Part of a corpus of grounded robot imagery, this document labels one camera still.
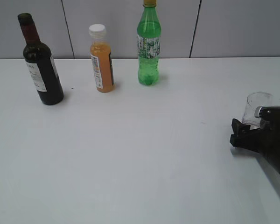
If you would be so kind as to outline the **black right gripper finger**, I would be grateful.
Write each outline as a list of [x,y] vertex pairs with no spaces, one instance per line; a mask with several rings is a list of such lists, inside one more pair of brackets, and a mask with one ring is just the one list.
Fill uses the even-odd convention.
[[232,119],[231,127],[234,134],[246,134],[250,131],[250,125],[245,125],[237,119]]
[[233,129],[230,143],[234,147],[247,149],[257,153],[264,153],[266,151],[266,146],[264,145],[265,134],[266,131],[262,129]]

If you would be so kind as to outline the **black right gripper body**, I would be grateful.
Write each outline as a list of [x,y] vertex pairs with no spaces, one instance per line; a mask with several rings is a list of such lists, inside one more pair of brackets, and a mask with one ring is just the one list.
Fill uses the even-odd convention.
[[269,138],[271,142],[265,147],[265,152],[262,154],[266,161],[280,174],[280,123],[269,121],[260,122],[260,127],[268,129],[273,136]]

